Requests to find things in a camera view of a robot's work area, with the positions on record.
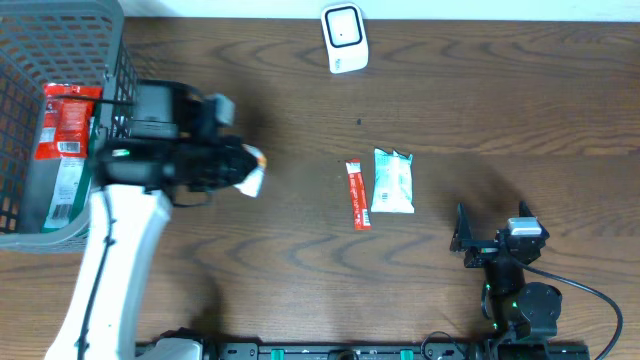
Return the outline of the orange white small packet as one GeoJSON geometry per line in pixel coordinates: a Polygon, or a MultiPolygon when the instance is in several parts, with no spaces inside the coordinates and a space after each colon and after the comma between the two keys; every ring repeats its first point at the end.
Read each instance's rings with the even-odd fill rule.
{"type": "Polygon", "coordinates": [[[234,187],[240,193],[246,196],[257,198],[262,188],[267,167],[267,158],[256,147],[247,144],[244,144],[243,147],[256,159],[257,166],[245,177],[242,182],[235,184],[234,187]]]}

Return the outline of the mint green snack packet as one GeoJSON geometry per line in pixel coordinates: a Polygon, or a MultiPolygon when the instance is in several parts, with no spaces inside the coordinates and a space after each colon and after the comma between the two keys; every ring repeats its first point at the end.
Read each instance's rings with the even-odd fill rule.
{"type": "Polygon", "coordinates": [[[413,214],[413,155],[374,149],[375,181],[370,210],[413,214]]]}

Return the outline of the red stick packet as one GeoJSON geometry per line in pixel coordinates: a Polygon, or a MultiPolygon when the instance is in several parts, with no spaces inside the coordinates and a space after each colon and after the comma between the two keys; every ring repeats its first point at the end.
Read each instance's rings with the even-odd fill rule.
{"type": "Polygon", "coordinates": [[[354,228],[356,231],[368,231],[372,226],[369,219],[366,188],[361,171],[361,161],[358,158],[353,158],[346,161],[345,165],[348,175],[354,228]]]}

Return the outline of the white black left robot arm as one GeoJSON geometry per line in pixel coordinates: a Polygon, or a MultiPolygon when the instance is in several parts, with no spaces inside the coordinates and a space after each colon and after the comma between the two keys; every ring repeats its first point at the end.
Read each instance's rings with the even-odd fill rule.
{"type": "Polygon", "coordinates": [[[211,359],[215,348],[179,329],[136,344],[140,306],[156,248],[177,204],[175,192],[211,196],[260,167],[234,135],[235,105],[189,85],[144,80],[126,138],[91,157],[90,229],[71,303],[49,359],[211,359]]]}

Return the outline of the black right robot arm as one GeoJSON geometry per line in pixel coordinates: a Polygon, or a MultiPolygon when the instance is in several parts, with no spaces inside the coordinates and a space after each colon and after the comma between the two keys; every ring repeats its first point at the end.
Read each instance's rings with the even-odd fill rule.
{"type": "Polygon", "coordinates": [[[512,342],[557,335],[561,292],[545,283],[527,282],[524,276],[524,267],[541,256],[548,238],[524,201],[519,203],[519,215],[508,219],[490,240],[473,237],[464,206],[457,206],[450,250],[464,255],[466,268],[484,271],[483,312],[497,333],[512,342]]]}

